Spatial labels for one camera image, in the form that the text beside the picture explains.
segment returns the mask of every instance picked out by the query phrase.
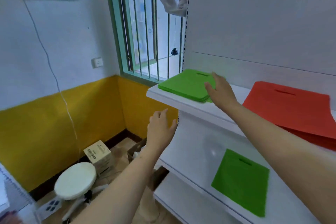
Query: caster wheel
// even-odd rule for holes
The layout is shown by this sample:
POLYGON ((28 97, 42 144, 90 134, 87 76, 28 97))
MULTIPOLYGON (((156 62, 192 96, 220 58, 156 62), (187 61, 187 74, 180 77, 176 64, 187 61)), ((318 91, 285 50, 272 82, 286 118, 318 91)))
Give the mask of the caster wheel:
POLYGON ((70 222, 71 222, 70 218, 67 218, 66 220, 64 220, 64 221, 62 222, 62 224, 69 224, 70 222))

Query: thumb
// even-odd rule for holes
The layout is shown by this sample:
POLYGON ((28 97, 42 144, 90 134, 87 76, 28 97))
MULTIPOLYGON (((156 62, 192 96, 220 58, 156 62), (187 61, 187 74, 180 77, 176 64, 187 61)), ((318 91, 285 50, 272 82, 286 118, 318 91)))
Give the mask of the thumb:
POLYGON ((176 122, 176 119, 174 119, 174 120, 173 120, 173 124, 171 125, 171 127, 170 127, 169 130, 170 130, 173 134, 175 134, 176 129, 177 129, 177 122, 176 122))
POLYGON ((205 89, 208 92, 208 95, 212 96, 214 94, 215 90, 213 89, 213 87, 211 86, 211 84, 209 82, 206 82, 206 83, 204 83, 204 85, 205 85, 205 89))

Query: white round stool seat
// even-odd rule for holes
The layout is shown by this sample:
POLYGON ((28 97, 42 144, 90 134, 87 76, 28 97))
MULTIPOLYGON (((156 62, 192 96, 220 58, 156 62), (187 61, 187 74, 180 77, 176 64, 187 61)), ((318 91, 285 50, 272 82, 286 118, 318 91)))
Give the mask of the white round stool seat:
POLYGON ((96 169, 89 162, 77 163, 65 170, 55 183, 55 193, 64 200, 76 199, 92 187, 96 169))

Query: black brush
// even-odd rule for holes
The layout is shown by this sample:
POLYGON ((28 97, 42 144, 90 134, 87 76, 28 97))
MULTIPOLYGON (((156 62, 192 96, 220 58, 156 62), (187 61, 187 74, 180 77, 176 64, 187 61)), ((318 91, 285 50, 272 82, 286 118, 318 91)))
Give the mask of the black brush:
POLYGON ((172 50, 171 50, 171 55, 175 56, 179 53, 179 51, 174 47, 172 50))

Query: person's right arm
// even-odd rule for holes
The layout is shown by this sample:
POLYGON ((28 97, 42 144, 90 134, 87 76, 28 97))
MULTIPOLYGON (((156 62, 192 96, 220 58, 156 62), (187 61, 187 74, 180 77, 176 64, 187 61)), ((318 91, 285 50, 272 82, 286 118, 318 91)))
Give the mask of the person's right arm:
POLYGON ((336 157, 268 122, 237 102, 230 84, 213 73, 205 84, 213 103, 231 117, 274 171, 321 223, 336 223, 336 157))

